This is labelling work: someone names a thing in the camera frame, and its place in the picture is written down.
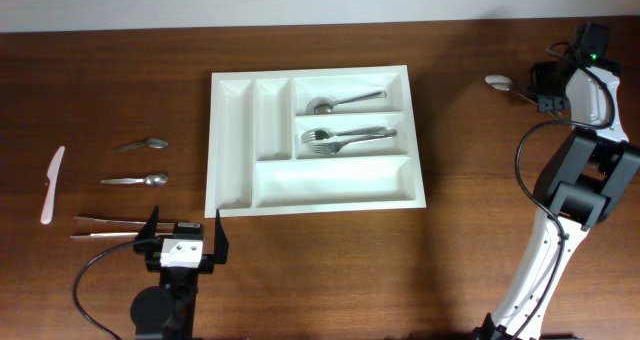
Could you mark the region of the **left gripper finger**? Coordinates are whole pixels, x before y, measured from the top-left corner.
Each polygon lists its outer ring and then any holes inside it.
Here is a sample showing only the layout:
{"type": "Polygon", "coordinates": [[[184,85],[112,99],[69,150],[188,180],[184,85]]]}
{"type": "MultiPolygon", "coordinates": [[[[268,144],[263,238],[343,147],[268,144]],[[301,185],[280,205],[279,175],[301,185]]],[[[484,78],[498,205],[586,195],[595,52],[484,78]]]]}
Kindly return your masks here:
{"type": "Polygon", "coordinates": [[[222,225],[219,209],[216,210],[214,242],[214,262],[216,264],[226,264],[229,252],[229,241],[222,225]]]}
{"type": "Polygon", "coordinates": [[[140,229],[135,237],[136,241],[150,240],[156,237],[158,224],[159,206],[156,205],[144,226],[140,229]]]}

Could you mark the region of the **metal tweezers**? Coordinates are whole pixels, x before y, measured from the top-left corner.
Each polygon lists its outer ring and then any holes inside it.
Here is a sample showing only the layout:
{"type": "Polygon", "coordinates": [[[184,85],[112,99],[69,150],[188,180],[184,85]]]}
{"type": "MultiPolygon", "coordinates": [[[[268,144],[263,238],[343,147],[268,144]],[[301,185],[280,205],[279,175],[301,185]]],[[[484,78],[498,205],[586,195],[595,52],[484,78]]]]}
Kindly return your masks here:
{"type": "MultiPolygon", "coordinates": [[[[144,226],[146,222],[143,221],[130,221],[130,220],[112,220],[112,219],[100,219],[93,217],[83,217],[76,216],[75,220],[80,221],[93,221],[103,224],[116,224],[116,225],[135,225],[135,226],[144,226]]],[[[177,223],[171,222],[158,222],[156,235],[157,236],[169,236],[173,233],[173,228],[177,223]]],[[[125,237],[135,237],[138,235],[138,232],[98,232],[98,233],[77,233],[69,236],[71,239],[84,239],[84,238],[125,238],[125,237]]]]}

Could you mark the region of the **large metal spoon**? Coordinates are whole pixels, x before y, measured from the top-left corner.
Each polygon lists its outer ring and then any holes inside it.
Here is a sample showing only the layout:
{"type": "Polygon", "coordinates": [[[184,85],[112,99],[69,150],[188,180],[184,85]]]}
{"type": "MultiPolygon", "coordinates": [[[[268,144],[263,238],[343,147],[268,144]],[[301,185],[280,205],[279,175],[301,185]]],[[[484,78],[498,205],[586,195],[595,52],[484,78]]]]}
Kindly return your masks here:
{"type": "Polygon", "coordinates": [[[358,101],[365,101],[377,98],[386,98],[387,92],[384,90],[374,91],[362,95],[349,97],[342,100],[331,100],[328,97],[316,97],[313,98],[306,106],[306,115],[324,115],[329,114],[333,109],[342,104],[353,103],[358,101]]]}
{"type": "Polygon", "coordinates": [[[485,82],[496,90],[503,91],[503,92],[512,92],[520,96],[521,98],[524,98],[525,100],[533,103],[534,105],[537,105],[537,103],[533,100],[531,96],[525,95],[520,90],[518,90],[514,81],[506,76],[487,75],[485,77],[485,82]]]}

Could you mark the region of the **metal fork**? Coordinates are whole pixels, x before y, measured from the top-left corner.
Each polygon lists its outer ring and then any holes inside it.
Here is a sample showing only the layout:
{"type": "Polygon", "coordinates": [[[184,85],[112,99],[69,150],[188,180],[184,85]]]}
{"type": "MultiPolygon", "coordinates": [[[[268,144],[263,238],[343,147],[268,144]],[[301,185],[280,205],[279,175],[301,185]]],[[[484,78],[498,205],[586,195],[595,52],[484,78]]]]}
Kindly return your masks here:
{"type": "Polygon", "coordinates": [[[331,139],[333,137],[341,137],[341,136],[355,136],[355,135],[374,135],[384,133],[386,131],[385,127],[375,126],[375,127],[367,127],[346,131],[333,131],[329,128],[316,128],[312,130],[308,130],[304,132],[301,136],[302,143],[308,143],[313,141],[324,141],[331,139]]]}
{"type": "Polygon", "coordinates": [[[334,155],[339,153],[345,146],[356,143],[364,143],[370,141],[377,141],[386,138],[393,138],[397,135],[396,129],[387,130],[384,133],[361,136],[353,139],[336,141],[336,142],[323,142],[314,143],[310,146],[310,149],[315,154],[320,155],[334,155]]]}

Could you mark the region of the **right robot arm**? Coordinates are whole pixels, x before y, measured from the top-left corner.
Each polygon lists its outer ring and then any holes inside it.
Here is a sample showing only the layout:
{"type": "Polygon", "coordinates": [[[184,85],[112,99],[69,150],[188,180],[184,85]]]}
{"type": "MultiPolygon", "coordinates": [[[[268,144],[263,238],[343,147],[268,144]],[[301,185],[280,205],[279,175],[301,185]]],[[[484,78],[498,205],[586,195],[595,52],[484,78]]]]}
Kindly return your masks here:
{"type": "Polygon", "coordinates": [[[571,131],[523,193],[536,205],[534,228],[506,297],[471,336],[539,339],[545,312],[572,255],[615,209],[639,170],[639,149],[621,125],[620,65],[606,56],[609,27],[580,25],[564,51],[534,64],[522,97],[571,131]]]}

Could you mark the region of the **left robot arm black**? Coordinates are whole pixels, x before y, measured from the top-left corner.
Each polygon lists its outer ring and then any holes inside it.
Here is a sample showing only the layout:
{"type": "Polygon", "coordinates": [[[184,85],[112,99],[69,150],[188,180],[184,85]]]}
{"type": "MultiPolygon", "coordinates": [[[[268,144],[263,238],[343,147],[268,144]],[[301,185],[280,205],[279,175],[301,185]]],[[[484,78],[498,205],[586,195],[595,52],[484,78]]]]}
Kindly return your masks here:
{"type": "Polygon", "coordinates": [[[204,252],[204,226],[178,222],[169,235],[157,233],[155,208],[134,238],[133,250],[144,256],[149,272],[159,274],[156,286],[142,290],[130,307],[137,339],[191,339],[198,279],[227,262],[229,241],[219,215],[214,221],[214,252],[204,252]]]}

